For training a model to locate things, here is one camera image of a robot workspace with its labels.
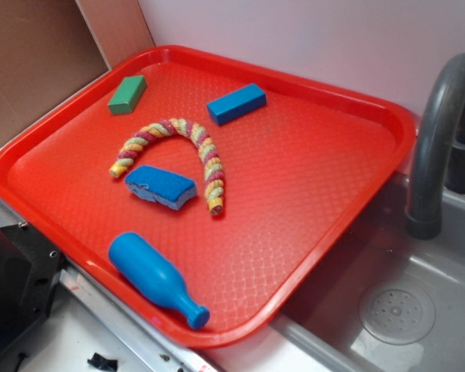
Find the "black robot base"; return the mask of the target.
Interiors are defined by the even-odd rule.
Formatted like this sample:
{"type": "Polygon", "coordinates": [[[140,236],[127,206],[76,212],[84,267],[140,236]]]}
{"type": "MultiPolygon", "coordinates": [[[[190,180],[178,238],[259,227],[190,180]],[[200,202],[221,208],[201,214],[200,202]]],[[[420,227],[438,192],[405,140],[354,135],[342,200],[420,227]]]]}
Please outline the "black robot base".
{"type": "Polygon", "coordinates": [[[0,357],[49,317],[63,261],[34,226],[0,228],[0,357]]]}

